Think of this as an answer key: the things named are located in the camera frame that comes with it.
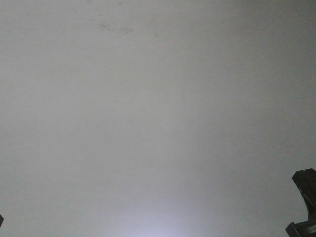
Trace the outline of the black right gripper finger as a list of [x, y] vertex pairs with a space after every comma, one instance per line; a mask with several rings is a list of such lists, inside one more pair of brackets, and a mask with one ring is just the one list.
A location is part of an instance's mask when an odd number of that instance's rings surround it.
[[312, 168], [296, 171], [292, 177], [306, 204], [308, 219], [290, 223], [285, 231], [289, 237], [316, 236], [316, 171]]

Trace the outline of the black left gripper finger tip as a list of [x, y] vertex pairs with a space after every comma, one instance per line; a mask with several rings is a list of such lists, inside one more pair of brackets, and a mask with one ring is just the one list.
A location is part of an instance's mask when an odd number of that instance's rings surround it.
[[4, 218], [0, 215], [0, 227], [1, 227], [2, 223], [3, 223], [3, 221], [4, 221]]

